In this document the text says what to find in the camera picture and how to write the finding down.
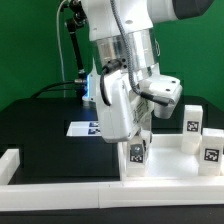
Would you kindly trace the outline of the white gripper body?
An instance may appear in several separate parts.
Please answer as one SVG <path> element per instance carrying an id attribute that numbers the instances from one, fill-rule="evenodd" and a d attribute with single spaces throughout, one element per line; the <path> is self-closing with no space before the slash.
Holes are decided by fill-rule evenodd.
<path id="1" fill-rule="evenodd" d="M 105 71 L 96 85 L 96 110 L 103 139 L 108 143 L 126 142 L 142 130 L 151 131 L 151 115 L 169 119 L 180 99 L 180 80 L 154 73 L 135 81 L 145 99 L 131 88 L 128 74 Z"/>

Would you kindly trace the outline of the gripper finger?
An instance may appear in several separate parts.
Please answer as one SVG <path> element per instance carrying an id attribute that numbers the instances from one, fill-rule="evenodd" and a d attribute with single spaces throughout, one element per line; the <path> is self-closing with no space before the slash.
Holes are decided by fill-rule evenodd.
<path id="1" fill-rule="evenodd" d="M 151 117 L 145 118 L 141 123 L 141 137 L 145 141 L 146 148 L 149 148 L 152 141 Z"/>

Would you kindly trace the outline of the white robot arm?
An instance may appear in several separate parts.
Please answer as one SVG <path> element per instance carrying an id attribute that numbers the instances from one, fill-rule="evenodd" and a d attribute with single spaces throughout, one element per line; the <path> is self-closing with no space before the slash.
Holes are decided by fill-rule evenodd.
<path id="1" fill-rule="evenodd" d="M 168 119 L 182 92 L 160 73 L 155 24 L 203 15 L 214 0 L 81 0 L 96 46 L 96 109 L 108 143 L 144 140 L 151 117 Z"/>

